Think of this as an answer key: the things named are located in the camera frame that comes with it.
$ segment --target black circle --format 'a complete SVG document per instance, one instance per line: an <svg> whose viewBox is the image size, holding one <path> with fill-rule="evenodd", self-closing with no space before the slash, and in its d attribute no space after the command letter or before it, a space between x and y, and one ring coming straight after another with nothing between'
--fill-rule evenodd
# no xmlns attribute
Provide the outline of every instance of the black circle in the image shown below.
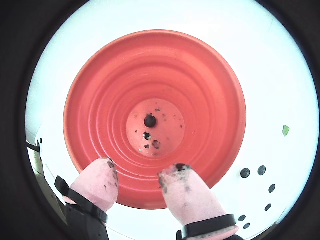
<svg viewBox="0 0 320 240"><path fill-rule="evenodd" d="M262 175L264 175L265 173L266 173L266 171L267 171L267 168L266 168L266 166L261 166L261 167L259 167L259 169L258 169L258 174L260 175L260 176L262 176Z"/></svg>
<svg viewBox="0 0 320 240"><path fill-rule="evenodd" d="M154 126L156 126L156 124L157 124L157 119L156 119L154 116L148 114L148 115L145 117L145 119L144 119L144 125L145 125L147 128L153 128Z"/></svg>
<svg viewBox="0 0 320 240"><path fill-rule="evenodd" d="M246 219L245 215L242 215L241 217L239 217L239 222L243 222Z"/></svg>
<svg viewBox="0 0 320 240"><path fill-rule="evenodd" d="M269 187L269 193L272 193L275 189L276 189L276 185L275 185L275 184L272 184L272 185Z"/></svg>
<svg viewBox="0 0 320 240"><path fill-rule="evenodd" d="M250 223L247 223L246 225L244 225L243 229L247 229L248 227L250 227Z"/></svg>
<svg viewBox="0 0 320 240"><path fill-rule="evenodd" d="M268 211L268 210L271 208L271 206L272 206L271 204L268 204L268 205L265 207L264 210L265 210L265 211Z"/></svg>
<svg viewBox="0 0 320 240"><path fill-rule="evenodd" d="M242 169L240 175L243 179L246 179L247 177L250 176L250 169L249 168Z"/></svg>

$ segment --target black strap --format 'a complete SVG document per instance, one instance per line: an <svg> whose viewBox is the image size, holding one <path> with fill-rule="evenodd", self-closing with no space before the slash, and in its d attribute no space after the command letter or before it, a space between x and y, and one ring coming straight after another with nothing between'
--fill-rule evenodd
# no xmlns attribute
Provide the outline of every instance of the black strap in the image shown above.
<svg viewBox="0 0 320 240"><path fill-rule="evenodd" d="M237 222L233 214L227 214L203 221L193 222L185 225L182 230L179 230L176 233L176 240L184 240L187 238L213 233L229 228L236 224Z"/></svg>
<svg viewBox="0 0 320 240"><path fill-rule="evenodd" d="M76 204L79 205L85 212L91 214L93 217L101 220L105 224L108 222L108 215L102 211L99 207L94 205L88 199L72 190L69 185L63 180L60 176L57 176L55 179L54 186L58 191L65 197L70 198Z"/></svg>

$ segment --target pink glove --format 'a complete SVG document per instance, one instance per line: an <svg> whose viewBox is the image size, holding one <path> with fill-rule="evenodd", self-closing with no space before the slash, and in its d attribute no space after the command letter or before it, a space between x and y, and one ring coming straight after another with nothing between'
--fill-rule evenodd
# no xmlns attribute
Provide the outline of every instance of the pink glove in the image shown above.
<svg viewBox="0 0 320 240"><path fill-rule="evenodd" d="M174 164L158 176L166 205L183 226L227 214L206 183L189 165ZM224 240L238 230L239 227L234 225L188 240Z"/></svg>
<svg viewBox="0 0 320 240"><path fill-rule="evenodd" d="M70 188L102 211L108 211L118 199L119 182L117 170L110 158L99 158L84 169ZM76 204L68 197L63 200Z"/></svg>

